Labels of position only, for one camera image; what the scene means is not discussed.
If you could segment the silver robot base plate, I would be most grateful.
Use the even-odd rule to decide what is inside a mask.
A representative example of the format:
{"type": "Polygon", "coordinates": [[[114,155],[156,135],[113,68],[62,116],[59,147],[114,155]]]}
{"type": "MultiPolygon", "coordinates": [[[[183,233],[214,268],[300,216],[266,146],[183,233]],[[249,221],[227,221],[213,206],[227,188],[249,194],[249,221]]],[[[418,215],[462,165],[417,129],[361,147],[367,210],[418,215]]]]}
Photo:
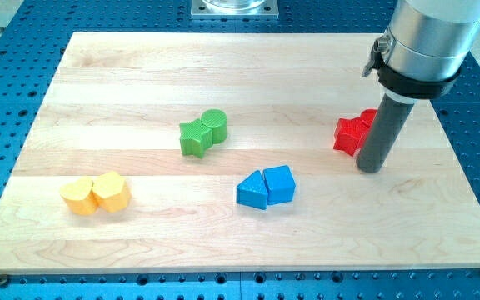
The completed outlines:
{"type": "Polygon", "coordinates": [[[191,0],[192,19],[278,18],[278,0],[191,0]]]}

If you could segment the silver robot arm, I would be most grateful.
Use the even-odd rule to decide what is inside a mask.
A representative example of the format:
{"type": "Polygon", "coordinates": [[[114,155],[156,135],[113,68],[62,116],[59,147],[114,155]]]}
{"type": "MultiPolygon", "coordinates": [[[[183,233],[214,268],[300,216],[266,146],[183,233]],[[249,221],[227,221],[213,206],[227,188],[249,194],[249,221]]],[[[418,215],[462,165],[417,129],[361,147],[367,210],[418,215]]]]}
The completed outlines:
{"type": "Polygon", "coordinates": [[[395,72],[437,82],[456,73],[479,31],[480,0],[398,0],[373,48],[395,72]]]}

